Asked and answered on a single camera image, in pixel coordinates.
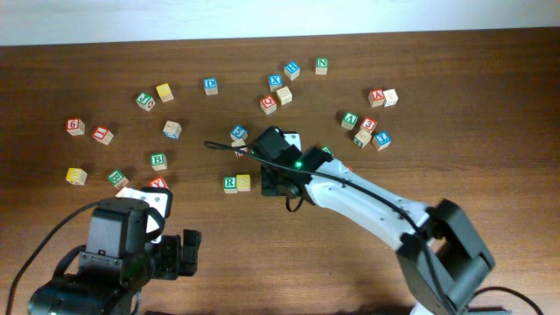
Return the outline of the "yellow S wooden block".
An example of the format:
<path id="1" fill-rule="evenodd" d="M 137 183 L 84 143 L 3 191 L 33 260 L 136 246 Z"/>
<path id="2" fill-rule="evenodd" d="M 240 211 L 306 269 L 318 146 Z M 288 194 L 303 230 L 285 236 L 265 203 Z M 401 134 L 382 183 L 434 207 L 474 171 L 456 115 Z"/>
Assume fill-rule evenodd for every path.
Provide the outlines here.
<path id="1" fill-rule="evenodd" d="M 238 174 L 236 176 L 236 187 L 239 192 L 249 192 L 251 190 L 251 177 L 249 174 Z"/>

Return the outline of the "green R wooden block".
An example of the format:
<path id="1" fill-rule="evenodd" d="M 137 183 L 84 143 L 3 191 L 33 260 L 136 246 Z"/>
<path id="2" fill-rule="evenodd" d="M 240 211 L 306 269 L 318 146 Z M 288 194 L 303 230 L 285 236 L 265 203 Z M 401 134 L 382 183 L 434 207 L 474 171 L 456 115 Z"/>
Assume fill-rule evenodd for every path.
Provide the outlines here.
<path id="1" fill-rule="evenodd" d="M 226 176 L 223 179 L 223 189 L 225 193 L 238 193 L 236 176 Z"/>

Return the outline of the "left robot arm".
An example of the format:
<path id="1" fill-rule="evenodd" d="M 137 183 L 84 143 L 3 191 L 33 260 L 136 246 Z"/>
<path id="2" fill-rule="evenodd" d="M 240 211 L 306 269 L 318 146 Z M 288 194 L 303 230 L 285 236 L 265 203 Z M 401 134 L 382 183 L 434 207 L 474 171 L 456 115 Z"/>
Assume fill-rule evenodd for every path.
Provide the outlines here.
<path id="1" fill-rule="evenodd" d="M 70 250 L 28 303 L 30 314 L 136 314 L 151 280 L 193 276 L 202 234 L 165 235 L 172 192 L 123 188 L 92 212 L 87 242 Z"/>

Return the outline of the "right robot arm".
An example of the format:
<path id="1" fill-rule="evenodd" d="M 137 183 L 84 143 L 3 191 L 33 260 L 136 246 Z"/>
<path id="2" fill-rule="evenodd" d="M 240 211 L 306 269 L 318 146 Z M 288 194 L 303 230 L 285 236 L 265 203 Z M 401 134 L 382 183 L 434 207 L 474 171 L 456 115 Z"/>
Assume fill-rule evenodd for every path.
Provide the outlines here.
<path id="1" fill-rule="evenodd" d="M 495 260 L 463 209 L 389 192 L 318 147 L 301 151 L 278 127 L 249 146 L 275 188 L 347 217 L 392 250 L 416 301 L 433 314 L 463 314 Z"/>

